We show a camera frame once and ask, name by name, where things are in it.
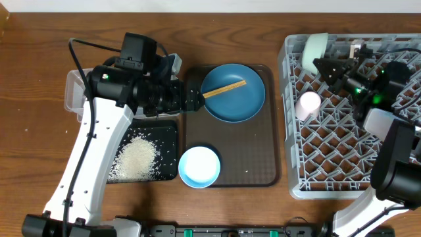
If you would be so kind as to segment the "clear plastic bin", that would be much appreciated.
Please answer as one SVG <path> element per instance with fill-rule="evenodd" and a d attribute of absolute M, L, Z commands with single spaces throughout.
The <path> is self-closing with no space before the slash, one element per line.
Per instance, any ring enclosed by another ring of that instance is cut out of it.
<path fill-rule="evenodd" d="M 86 96 L 84 94 L 85 86 L 80 76 L 80 72 L 76 70 L 71 70 L 66 77 L 66 89 L 64 95 L 64 108 L 69 111 L 76 113 L 77 121 L 81 122 L 83 113 L 84 113 L 84 102 L 86 101 Z M 176 114 L 160 114 L 161 117 L 175 117 Z M 146 117 L 143 113 L 143 108 L 138 107 L 137 112 L 134 116 L 134 119 L 152 119 L 152 117 Z"/>

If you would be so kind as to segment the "light blue bowl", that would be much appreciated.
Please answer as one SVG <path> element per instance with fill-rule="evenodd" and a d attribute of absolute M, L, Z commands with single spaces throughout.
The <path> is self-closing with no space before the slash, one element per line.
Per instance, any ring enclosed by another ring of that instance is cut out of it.
<path fill-rule="evenodd" d="M 195 146 L 181 156 L 178 174 L 190 188 L 202 189 L 211 186 L 220 174 L 220 159 L 215 151 L 205 146 Z"/>

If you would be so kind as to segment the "dark blue plate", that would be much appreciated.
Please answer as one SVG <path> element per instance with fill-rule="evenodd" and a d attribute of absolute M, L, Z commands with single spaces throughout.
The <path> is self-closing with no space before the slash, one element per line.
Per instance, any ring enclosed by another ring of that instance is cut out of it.
<path fill-rule="evenodd" d="M 248 66 L 225 64 L 212 69 L 202 82 L 201 93 L 243 80 L 244 86 L 206 98 L 205 109 L 224 122 L 243 122 L 255 116 L 264 105 L 266 88 L 262 78 Z"/>

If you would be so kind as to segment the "pile of white rice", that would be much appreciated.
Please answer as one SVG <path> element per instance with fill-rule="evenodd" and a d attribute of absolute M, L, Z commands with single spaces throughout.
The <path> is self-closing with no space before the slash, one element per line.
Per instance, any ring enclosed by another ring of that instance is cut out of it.
<path fill-rule="evenodd" d="M 157 129 L 130 128 L 123 136 L 108 183 L 158 181 L 171 177 L 174 144 L 158 139 Z"/>

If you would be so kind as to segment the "pink cup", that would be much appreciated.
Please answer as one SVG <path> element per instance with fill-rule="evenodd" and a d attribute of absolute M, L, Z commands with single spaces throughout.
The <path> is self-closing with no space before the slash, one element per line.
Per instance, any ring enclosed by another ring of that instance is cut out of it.
<path fill-rule="evenodd" d="M 295 104 L 295 116 L 301 121 L 309 117 L 316 118 L 321 106 L 321 98 L 315 92 L 303 93 Z"/>

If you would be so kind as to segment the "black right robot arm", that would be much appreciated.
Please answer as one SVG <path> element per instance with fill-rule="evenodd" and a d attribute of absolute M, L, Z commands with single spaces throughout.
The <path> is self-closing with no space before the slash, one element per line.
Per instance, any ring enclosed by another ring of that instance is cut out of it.
<path fill-rule="evenodd" d="M 313 61 L 332 93 L 352 97 L 353 118 L 382 146 L 371 169 L 370 186 L 324 223 L 320 236 L 366 236 L 389 218 L 420 207 L 420 166 L 410 162 L 420 146 L 415 122 L 396 115 L 393 103 L 410 78 L 405 63 L 392 61 L 371 80 L 358 74 L 358 59 Z"/>

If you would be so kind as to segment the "black plastic tray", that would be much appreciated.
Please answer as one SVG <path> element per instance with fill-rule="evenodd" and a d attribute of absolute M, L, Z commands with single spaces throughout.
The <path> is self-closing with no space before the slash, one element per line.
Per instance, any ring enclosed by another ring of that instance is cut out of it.
<path fill-rule="evenodd" d="M 107 182 L 172 180 L 178 174 L 178 127 L 173 120 L 133 120 L 118 146 Z"/>

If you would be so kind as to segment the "light green bowl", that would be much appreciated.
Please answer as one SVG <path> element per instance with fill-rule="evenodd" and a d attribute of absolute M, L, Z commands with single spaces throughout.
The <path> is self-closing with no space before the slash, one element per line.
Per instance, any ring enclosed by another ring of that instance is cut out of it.
<path fill-rule="evenodd" d="M 303 69 L 318 74 L 313 60 L 324 56 L 328 44 L 328 33 L 311 34 L 306 43 L 302 54 L 301 65 Z"/>

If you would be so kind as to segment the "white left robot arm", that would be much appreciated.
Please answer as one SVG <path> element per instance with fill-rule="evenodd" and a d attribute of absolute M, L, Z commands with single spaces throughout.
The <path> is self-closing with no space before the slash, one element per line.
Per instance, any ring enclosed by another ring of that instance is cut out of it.
<path fill-rule="evenodd" d="M 146 117 L 198 110 L 203 96 L 187 91 L 177 75 L 181 58 L 162 45 L 126 33 L 120 49 L 82 72 L 84 111 L 61 181 L 40 215 L 27 215 L 24 236 L 141 236 L 142 224 L 127 217 L 102 220 L 107 178 L 121 139 L 138 109 Z"/>

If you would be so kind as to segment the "brown serving tray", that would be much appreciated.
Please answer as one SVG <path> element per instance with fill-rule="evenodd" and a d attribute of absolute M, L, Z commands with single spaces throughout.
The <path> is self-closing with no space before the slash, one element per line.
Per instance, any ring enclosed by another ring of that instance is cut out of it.
<path fill-rule="evenodd" d="M 214 188 L 268 187 L 281 176 L 279 135 L 272 71 L 265 65 L 246 65 L 262 78 L 266 99 L 260 111 L 243 122 L 224 122 L 205 106 L 184 115 L 185 147 L 205 146 L 216 152 L 221 169 Z M 218 65 L 190 68 L 184 76 L 201 83 Z"/>

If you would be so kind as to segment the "grey dishwasher rack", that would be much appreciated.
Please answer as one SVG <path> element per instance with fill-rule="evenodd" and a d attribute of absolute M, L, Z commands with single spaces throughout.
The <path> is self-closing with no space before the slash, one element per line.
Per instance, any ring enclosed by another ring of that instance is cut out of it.
<path fill-rule="evenodd" d="M 306 35 L 290 35 L 278 53 L 289 192 L 295 199 L 355 199 L 370 184 L 370 171 L 382 143 L 353 119 L 351 95 L 329 92 L 320 75 L 303 69 L 307 39 Z M 419 123 L 420 34 L 330 34 L 325 57 L 346 60 L 356 39 L 364 40 L 375 53 L 359 66 L 361 76 L 373 80 L 391 61 L 407 65 L 410 78 L 393 108 Z M 321 106 L 316 118 L 301 121 L 295 116 L 295 104 L 305 92 L 317 93 Z"/>

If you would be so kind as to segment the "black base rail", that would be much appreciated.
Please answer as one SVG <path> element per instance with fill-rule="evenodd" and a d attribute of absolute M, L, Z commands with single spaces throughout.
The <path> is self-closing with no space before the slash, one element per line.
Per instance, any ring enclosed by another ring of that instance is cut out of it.
<path fill-rule="evenodd" d="M 284 227 L 209 227 L 155 225 L 142 231 L 141 237 L 314 237 L 316 231 L 309 226 Z"/>

